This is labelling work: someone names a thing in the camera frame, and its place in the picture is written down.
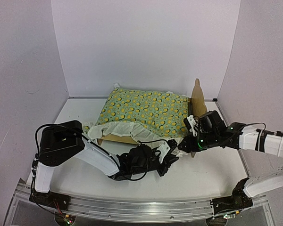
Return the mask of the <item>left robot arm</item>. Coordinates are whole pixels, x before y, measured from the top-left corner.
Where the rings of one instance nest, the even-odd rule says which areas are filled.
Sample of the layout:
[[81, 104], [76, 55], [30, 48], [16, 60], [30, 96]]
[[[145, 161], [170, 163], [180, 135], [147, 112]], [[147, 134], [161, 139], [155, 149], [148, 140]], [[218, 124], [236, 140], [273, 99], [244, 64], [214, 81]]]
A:
[[37, 153], [32, 163], [32, 184], [36, 199], [44, 206], [54, 202], [50, 185], [55, 168], [71, 158], [94, 166], [115, 181], [138, 181], [151, 171], [156, 171], [162, 177], [179, 159], [173, 154], [173, 150], [177, 148], [174, 139], [159, 139], [159, 145], [154, 148], [149, 146], [149, 142], [139, 142], [127, 153], [110, 153], [88, 138], [77, 120], [44, 124], [36, 130], [36, 137], [39, 132], [42, 135], [40, 139], [35, 138]]

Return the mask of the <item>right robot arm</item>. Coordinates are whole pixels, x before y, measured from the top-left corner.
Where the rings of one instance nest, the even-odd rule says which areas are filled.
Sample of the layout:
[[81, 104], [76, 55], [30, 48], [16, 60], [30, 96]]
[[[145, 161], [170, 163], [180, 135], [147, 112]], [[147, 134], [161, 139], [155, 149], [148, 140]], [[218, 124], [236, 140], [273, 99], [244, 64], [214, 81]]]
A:
[[[189, 133], [178, 149], [186, 153], [196, 153], [213, 147], [228, 147], [237, 150], [252, 150], [283, 159], [283, 131], [269, 131], [255, 127], [255, 123], [233, 122], [226, 126], [217, 111], [204, 115], [188, 116], [184, 124]], [[256, 178], [241, 180], [228, 198], [228, 205], [237, 209], [248, 199], [283, 187], [283, 168], [277, 172]]]

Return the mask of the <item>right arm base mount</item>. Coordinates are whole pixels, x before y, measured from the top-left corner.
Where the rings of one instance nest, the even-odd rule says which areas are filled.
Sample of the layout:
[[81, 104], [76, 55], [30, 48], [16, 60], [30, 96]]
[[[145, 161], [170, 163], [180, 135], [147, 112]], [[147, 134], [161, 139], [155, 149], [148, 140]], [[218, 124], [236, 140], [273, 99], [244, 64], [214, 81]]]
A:
[[239, 181], [232, 191], [232, 195], [214, 198], [210, 201], [213, 207], [213, 216], [220, 214], [234, 213], [237, 210], [243, 210], [253, 206], [252, 198], [249, 198], [243, 191], [249, 178]]

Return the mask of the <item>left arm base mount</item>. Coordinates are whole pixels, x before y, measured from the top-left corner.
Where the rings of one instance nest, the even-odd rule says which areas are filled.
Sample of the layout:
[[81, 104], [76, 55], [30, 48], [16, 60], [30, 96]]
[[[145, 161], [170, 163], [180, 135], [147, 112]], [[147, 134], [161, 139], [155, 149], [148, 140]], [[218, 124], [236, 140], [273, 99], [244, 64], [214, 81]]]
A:
[[31, 187], [29, 201], [45, 207], [55, 208], [57, 210], [68, 210], [70, 196], [49, 191], [48, 193], [37, 192]]

